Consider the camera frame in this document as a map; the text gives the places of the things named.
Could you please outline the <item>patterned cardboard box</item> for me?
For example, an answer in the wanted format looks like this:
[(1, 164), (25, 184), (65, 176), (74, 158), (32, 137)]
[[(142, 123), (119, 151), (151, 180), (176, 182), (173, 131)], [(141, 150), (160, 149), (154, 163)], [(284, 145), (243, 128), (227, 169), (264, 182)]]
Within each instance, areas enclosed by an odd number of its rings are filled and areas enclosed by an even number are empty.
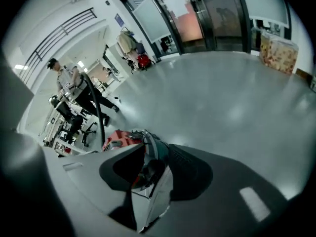
[(299, 47), (290, 40), (261, 33), (259, 57), (262, 63), (272, 69), (290, 75), (295, 67)]

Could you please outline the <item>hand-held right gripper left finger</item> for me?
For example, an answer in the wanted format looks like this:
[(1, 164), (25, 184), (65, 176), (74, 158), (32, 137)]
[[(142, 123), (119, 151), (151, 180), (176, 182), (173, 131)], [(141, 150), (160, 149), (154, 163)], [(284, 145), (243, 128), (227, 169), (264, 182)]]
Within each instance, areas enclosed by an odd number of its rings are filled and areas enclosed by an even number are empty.
[(63, 158), (43, 148), (49, 177), (74, 231), (142, 229), (146, 200), (131, 188), (144, 164), (144, 147)]

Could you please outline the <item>clothes rack with coats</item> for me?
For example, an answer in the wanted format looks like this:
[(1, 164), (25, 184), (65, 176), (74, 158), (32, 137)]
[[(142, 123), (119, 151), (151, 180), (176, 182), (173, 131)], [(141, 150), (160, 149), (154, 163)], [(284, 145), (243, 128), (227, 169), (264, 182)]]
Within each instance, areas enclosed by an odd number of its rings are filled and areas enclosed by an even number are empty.
[(128, 29), (122, 29), (116, 40), (124, 57), (129, 58), (137, 68), (140, 68), (138, 57), (146, 53), (143, 44), (138, 42)]

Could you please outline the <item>black framed glass door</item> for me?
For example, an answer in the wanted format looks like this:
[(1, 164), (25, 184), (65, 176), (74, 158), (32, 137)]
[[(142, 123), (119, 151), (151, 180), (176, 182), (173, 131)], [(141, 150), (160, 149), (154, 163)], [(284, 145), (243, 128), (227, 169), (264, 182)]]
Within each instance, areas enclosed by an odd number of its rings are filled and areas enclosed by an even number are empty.
[(119, 0), (157, 58), (251, 51), (245, 0)]

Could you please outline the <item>white desk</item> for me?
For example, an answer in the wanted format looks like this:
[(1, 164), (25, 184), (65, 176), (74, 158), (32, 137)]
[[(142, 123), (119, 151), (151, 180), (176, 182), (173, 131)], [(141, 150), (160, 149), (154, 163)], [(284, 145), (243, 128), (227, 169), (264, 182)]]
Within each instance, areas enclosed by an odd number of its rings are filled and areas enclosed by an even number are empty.
[(54, 139), (52, 148), (55, 150), (55, 152), (59, 155), (63, 155), (65, 157), (74, 155), (74, 156), (83, 156), (87, 154), (97, 153), (98, 151), (92, 150), (92, 151), (85, 151), (83, 149), (80, 149), (74, 145), (71, 145), (59, 138)]

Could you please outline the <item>black balcony railing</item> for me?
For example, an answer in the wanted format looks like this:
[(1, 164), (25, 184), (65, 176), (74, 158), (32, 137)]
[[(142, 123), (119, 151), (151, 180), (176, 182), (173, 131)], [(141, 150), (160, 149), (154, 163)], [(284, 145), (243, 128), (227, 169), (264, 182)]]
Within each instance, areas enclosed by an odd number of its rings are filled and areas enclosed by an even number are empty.
[(56, 44), (58, 44), (65, 37), (68, 37), (71, 32), (81, 25), (96, 18), (97, 16), (94, 12), (94, 8), (91, 7), (76, 14), (55, 28), (39, 43), (39, 45), (34, 49), (29, 58), (26, 60), (25, 64), (22, 66), (21, 72), (18, 74), (22, 82), (24, 84), (28, 83), (35, 69)]

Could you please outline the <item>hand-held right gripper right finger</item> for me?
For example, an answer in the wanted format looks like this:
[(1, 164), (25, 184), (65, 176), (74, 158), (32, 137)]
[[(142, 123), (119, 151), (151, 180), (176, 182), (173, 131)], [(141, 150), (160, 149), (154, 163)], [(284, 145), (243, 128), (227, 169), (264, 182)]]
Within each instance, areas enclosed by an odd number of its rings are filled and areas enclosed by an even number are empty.
[(169, 145), (170, 204), (150, 237), (256, 237), (286, 209), (287, 199), (240, 161)]

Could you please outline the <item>black office chair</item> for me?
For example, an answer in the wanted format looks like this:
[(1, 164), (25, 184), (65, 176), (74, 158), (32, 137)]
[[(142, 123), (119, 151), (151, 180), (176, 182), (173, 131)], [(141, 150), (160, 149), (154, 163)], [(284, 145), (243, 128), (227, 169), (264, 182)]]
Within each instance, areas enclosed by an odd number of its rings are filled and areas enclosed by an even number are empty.
[(87, 121), (87, 119), (81, 114), (75, 114), (74, 112), (72, 112), (71, 107), (66, 103), (66, 101), (62, 101), (61, 97), (54, 95), (50, 97), (49, 102), (54, 107), (54, 109), (64, 118), (65, 124), (70, 126), (69, 129), (65, 129), (64, 127), (58, 129), (59, 132), (63, 131), (66, 133), (63, 141), (72, 144), (73, 137), (76, 134), (81, 134), (81, 142), (85, 147), (89, 147), (89, 144), (87, 143), (87, 137), (91, 133), (96, 133), (96, 130), (92, 130), (91, 128), (92, 126), (96, 125), (97, 122), (93, 122), (86, 130), (84, 130), (83, 123), (84, 121)]

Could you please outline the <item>red bag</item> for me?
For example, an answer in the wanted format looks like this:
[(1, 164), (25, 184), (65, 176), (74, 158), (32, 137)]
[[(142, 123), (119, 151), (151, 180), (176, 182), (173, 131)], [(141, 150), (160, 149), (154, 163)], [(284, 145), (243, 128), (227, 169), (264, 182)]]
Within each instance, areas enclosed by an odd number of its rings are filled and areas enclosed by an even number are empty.
[(138, 68), (140, 70), (147, 70), (147, 68), (153, 64), (152, 60), (148, 57), (146, 53), (139, 54), (137, 57), (137, 61), (138, 61)]

